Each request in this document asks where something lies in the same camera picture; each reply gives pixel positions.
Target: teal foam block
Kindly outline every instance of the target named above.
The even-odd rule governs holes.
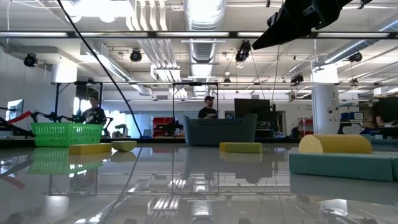
[[[377,154],[291,153],[292,174],[393,181],[392,159]]]
[[[374,152],[378,156],[386,156],[392,162],[392,175],[394,180],[398,180],[398,152]]]

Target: green basket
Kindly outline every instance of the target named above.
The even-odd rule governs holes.
[[[31,123],[36,146],[68,147],[72,144],[98,144],[104,126],[81,123]]]

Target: man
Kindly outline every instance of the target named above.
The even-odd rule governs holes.
[[[86,110],[82,115],[82,119],[86,121],[86,124],[104,124],[106,121],[104,119],[106,118],[105,112],[103,109],[98,107],[98,96],[96,95],[91,95],[90,96],[90,104],[91,108]]]
[[[217,110],[213,109],[214,97],[206,96],[205,98],[206,106],[199,111],[199,119],[216,119]]]

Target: black shirt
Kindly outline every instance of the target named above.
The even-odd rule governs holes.
[[[217,118],[217,110],[214,110],[213,108],[207,108],[206,106],[199,111],[198,118],[203,119],[208,114],[214,114],[215,116],[213,118]]]
[[[101,121],[99,124],[103,124],[106,121],[103,121],[106,118],[105,112],[102,108],[90,108],[86,110],[82,115],[81,118],[83,121],[86,121],[87,124],[95,124],[96,121],[94,120],[95,115],[98,114],[98,121]]]

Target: person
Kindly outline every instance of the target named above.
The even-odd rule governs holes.
[[[217,110],[213,109],[214,97],[206,96],[206,106],[199,111],[199,119],[215,119],[217,118]]]
[[[379,128],[383,127],[388,124],[392,124],[393,122],[384,122],[383,119],[381,118],[381,112],[380,112],[380,103],[377,102],[373,105],[372,107],[372,112],[373,112],[373,123],[374,125]]]
[[[106,115],[104,110],[98,107],[98,96],[91,95],[90,104],[91,108],[83,112],[82,119],[85,119],[86,124],[95,124],[98,121],[101,121],[100,124],[105,124]]]

